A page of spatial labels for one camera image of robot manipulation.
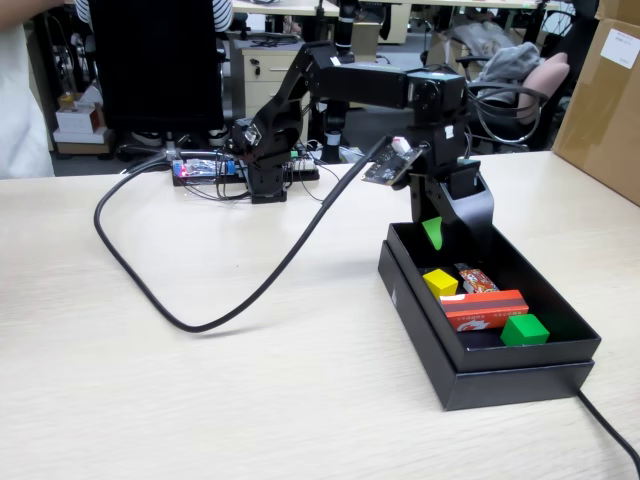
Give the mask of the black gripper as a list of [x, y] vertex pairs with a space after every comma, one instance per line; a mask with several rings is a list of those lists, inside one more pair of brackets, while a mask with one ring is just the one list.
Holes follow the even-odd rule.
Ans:
[[[467, 119], [415, 128], [413, 140], [423, 150], [410, 167], [412, 220], [435, 250], [443, 246], [442, 219], [477, 251], [489, 251], [493, 239], [494, 198], [481, 179], [479, 161], [467, 154]], [[441, 214], [433, 204], [427, 180], [449, 192]]]

